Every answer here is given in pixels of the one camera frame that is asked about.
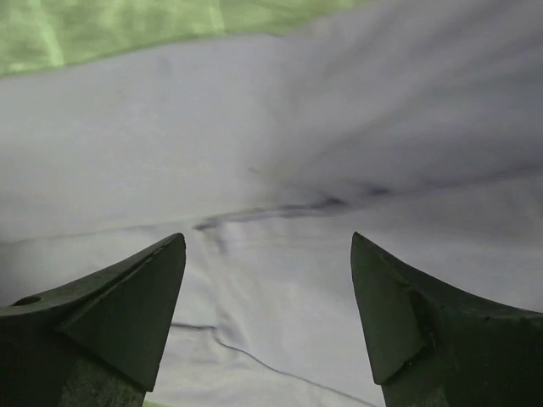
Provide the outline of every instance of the screw hole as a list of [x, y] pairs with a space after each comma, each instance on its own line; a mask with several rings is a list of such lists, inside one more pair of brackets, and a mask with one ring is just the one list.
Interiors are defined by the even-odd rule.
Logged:
[[40, 300], [41, 300], [41, 298], [38, 297], [37, 295], [32, 295], [30, 297], [20, 299], [15, 304], [13, 304], [12, 307], [20, 307], [21, 305], [34, 304], [34, 303], [37, 303]]

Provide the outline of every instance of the green tablecloth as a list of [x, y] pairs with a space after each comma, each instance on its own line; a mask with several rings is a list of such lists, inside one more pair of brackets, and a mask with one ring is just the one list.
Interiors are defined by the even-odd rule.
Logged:
[[0, 0], [0, 77], [159, 43], [283, 34], [363, 0]]

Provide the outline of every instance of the white cloth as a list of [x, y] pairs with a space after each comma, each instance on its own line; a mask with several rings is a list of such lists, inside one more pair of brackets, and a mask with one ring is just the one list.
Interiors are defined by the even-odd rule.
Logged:
[[[323, 405], [383, 405], [350, 284], [354, 231], [471, 293], [543, 310], [542, 17], [541, 0], [381, 0], [287, 38], [3, 79], [0, 240], [43, 238], [1, 248], [2, 301], [181, 231], [175, 323], [213, 326], [215, 343], [333, 389]], [[350, 210], [191, 229], [330, 196]], [[152, 397], [201, 401], [183, 383], [204, 365], [185, 364], [176, 340]], [[243, 399], [245, 373], [239, 403], [258, 405]], [[255, 388], [284, 379], [264, 375]], [[318, 405], [291, 380], [310, 400], [295, 405]], [[208, 405], [236, 404], [209, 386]], [[285, 388], [268, 404], [288, 405]]]

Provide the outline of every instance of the white garment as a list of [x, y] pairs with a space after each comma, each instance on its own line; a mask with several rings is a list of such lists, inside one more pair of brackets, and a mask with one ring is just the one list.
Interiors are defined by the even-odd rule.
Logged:
[[[543, 310], [542, 20], [541, 0], [381, 0], [287, 38], [3, 79], [2, 241], [164, 225], [5, 245], [1, 300], [181, 231], [175, 323], [213, 326], [214, 341], [276, 371], [383, 405], [350, 283], [354, 231], [471, 293]], [[330, 196], [349, 211], [191, 229]], [[160, 380], [179, 392], [160, 384], [151, 399], [185, 405], [196, 399], [176, 375], [201, 366], [170, 350]], [[206, 403], [228, 405], [212, 384]], [[284, 391], [269, 405], [287, 405]], [[348, 399], [336, 396], [323, 405]]]

